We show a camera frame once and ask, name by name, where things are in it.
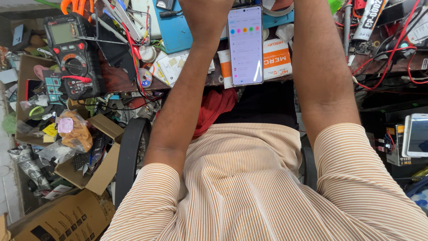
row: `open cardboard box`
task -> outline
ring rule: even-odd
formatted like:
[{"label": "open cardboard box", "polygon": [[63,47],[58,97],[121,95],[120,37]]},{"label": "open cardboard box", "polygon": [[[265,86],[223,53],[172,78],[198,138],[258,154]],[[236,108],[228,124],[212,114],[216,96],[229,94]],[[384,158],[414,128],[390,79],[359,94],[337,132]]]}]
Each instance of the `open cardboard box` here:
[{"label": "open cardboard box", "polygon": [[[35,65],[42,65],[44,67],[51,67],[56,64],[54,60],[24,54],[21,56],[21,68],[18,75],[18,89],[17,89],[17,104],[16,104],[16,120],[25,121],[28,115],[24,112],[19,104],[20,101],[25,100],[25,85],[28,79],[39,79],[34,73]],[[44,143],[43,137],[37,138],[34,136],[27,136],[25,134],[16,132],[15,139],[21,142],[46,147],[52,143]]]},{"label": "open cardboard box", "polygon": [[115,208],[107,191],[96,195],[73,189],[6,226],[0,216],[1,241],[95,240],[110,224]]},{"label": "open cardboard box", "polygon": [[72,158],[57,165],[55,167],[55,173],[73,183],[80,189],[87,188],[96,194],[101,195],[116,174],[120,141],[124,130],[102,114],[89,118],[87,121],[95,128],[114,139],[115,143],[112,148],[92,176],[83,176],[82,171],[75,172]]}]

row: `blue mat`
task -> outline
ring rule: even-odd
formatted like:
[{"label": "blue mat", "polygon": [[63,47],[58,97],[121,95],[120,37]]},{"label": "blue mat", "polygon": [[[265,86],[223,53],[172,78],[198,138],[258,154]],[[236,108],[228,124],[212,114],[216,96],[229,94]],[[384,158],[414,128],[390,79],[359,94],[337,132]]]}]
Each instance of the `blue mat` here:
[{"label": "blue mat", "polygon": [[[174,11],[181,10],[178,1],[174,4]],[[187,25],[186,18],[183,15],[170,18],[160,18],[159,12],[162,10],[155,7],[156,17],[158,18],[160,33],[165,44],[167,54],[175,53],[181,50],[190,49],[193,38]],[[272,17],[263,15],[263,29],[286,24],[294,21],[294,10],[281,17]]]}]

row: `orange package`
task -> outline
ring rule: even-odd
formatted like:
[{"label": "orange package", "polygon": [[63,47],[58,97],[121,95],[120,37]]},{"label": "orange package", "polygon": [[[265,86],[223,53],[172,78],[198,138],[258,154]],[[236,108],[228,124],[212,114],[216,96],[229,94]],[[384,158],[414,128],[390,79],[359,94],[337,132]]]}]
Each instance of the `orange package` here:
[{"label": "orange package", "polygon": [[62,112],[58,121],[58,133],[62,137],[62,144],[78,151],[88,152],[92,147],[92,135],[85,120],[76,111]]}]

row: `digital multimeter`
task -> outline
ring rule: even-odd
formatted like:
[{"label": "digital multimeter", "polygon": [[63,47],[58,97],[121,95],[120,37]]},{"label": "digital multimeter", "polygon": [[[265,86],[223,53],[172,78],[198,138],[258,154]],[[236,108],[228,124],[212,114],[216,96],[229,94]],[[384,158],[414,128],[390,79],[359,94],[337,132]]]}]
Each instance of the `digital multimeter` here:
[{"label": "digital multimeter", "polygon": [[88,20],[71,12],[67,15],[46,17],[43,24],[48,36],[48,46],[61,69],[62,83],[70,99],[105,95],[107,88],[95,45],[73,37],[94,36]]}]

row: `black chair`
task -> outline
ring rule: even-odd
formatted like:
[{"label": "black chair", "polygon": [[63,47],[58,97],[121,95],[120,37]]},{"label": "black chair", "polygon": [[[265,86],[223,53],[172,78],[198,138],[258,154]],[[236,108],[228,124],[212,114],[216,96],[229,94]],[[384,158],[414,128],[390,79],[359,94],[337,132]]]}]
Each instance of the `black chair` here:
[{"label": "black chair", "polygon": [[[147,150],[152,126],[147,118],[131,119],[123,133],[120,144],[119,161],[116,171],[115,207],[116,209],[134,184],[139,152]],[[316,191],[317,170],[311,147],[303,147],[302,165],[304,165],[303,184]]]}]

